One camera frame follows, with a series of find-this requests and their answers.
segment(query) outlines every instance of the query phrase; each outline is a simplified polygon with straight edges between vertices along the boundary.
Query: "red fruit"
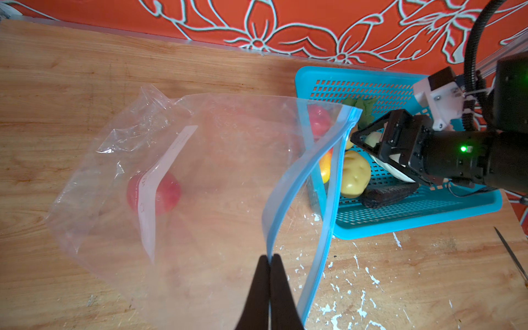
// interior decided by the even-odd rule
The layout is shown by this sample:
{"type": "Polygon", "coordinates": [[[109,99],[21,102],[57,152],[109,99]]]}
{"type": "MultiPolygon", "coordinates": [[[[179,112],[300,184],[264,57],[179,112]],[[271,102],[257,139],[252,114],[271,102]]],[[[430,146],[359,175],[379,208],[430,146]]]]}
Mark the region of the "red fruit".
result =
{"type": "MultiPolygon", "coordinates": [[[[144,174],[136,174],[128,182],[127,202],[136,213],[139,180],[141,180],[144,174]]],[[[161,215],[172,210],[180,200],[181,194],[182,189],[174,175],[171,173],[165,174],[156,190],[156,215],[161,215]]]]}
{"type": "Polygon", "coordinates": [[[317,141],[328,132],[332,126],[332,119],[325,108],[318,105],[308,105],[308,116],[314,139],[317,141]]]}

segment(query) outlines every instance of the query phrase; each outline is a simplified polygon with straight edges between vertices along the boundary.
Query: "plastic basket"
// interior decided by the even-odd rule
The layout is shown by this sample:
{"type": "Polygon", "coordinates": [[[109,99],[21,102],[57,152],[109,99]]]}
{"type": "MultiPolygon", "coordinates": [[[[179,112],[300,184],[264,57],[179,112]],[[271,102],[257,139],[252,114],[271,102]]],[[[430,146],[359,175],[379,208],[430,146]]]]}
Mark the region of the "plastic basket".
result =
{"type": "MultiPolygon", "coordinates": [[[[297,97],[341,103],[347,97],[364,99],[378,97],[373,108],[377,118],[395,109],[406,109],[411,114],[423,113],[430,116],[429,109],[422,108],[413,96],[412,85],[424,78],[419,74],[363,71],[339,68],[301,68],[295,77],[297,97]]],[[[453,120],[453,127],[462,130],[460,121],[453,120]]],[[[369,186],[391,185],[399,180],[379,167],[370,156],[357,147],[371,164],[372,177],[369,186]]],[[[312,173],[312,182],[319,205],[326,207],[326,194],[319,168],[312,173]]],[[[502,207],[500,191],[465,198],[453,196],[444,186],[420,187],[415,194],[403,201],[377,210],[364,207],[356,199],[341,197],[337,212],[334,235],[350,240],[384,234],[393,231],[416,228],[425,225],[467,218],[490,212],[502,207]]],[[[457,194],[472,190],[452,187],[457,194]]]]}

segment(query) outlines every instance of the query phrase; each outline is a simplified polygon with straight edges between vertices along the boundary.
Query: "wooden table surface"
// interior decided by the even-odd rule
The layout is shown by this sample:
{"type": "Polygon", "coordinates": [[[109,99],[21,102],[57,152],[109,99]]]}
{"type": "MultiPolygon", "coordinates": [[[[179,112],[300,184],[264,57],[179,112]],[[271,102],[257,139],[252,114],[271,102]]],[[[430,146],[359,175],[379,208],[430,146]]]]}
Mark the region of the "wooden table surface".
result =
{"type": "MultiPolygon", "coordinates": [[[[10,20],[0,23],[0,45],[0,328],[155,328],[58,248],[43,221],[51,203],[142,85],[171,98],[294,96],[295,73],[314,62],[10,20]]],[[[507,203],[397,232],[401,248],[392,233],[333,240],[306,328],[527,329],[528,290],[493,226],[528,267],[528,242],[507,203]]],[[[279,235],[285,263],[298,262],[297,236],[314,237],[310,227],[279,235]]]]}

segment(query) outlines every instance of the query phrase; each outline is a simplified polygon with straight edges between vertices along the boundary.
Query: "wooden table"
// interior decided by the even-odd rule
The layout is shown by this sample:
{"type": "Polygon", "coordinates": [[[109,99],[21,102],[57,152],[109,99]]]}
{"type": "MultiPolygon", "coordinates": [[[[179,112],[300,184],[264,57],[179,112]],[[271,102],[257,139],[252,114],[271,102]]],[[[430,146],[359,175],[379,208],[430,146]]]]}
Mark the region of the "wooden table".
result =
{"type": "MultiPolygon", "coordinates": [[[[43,222],[49,206],[140,86],[153,83],[171,98],[294,96],[295,73],[314,63],[10,20],[0,23],[0,45],[0,328],[154,328],[59,250],[43,222]]],[[[398,232],[401,248],[391,233],[333,240],[306,328],[528,328],[528,290],[493,226],[528,267],[527,240],[507,203],[497,213],[398,232]],[[363,290],[365,318],[357,312],[363,290]]],[[[279,236],[285,263],[297,262],[297,235],[313,237],[310,227],[293,224],[279,236]]]]}

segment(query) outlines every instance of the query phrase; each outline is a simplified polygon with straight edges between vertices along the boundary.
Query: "transparent ziplock bag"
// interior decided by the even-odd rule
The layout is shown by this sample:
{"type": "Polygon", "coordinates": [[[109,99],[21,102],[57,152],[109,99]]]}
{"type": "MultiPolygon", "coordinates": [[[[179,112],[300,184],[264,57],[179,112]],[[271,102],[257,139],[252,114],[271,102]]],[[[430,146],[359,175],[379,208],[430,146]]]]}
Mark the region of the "transparent ziplock bag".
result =
{"type": "Polygon", "coordinates": [[[360,114],[290,97],[171,100],[144,87],[95,138],[46,223],[158,328],[233,329],[259,256],[290,237],[286,223],[300,232],[322,216],[294,291],[304,322],[332,236],[344,137],[360,114]],[[332,147],[326,205],[311,205],[309,176],[332,147]]]}

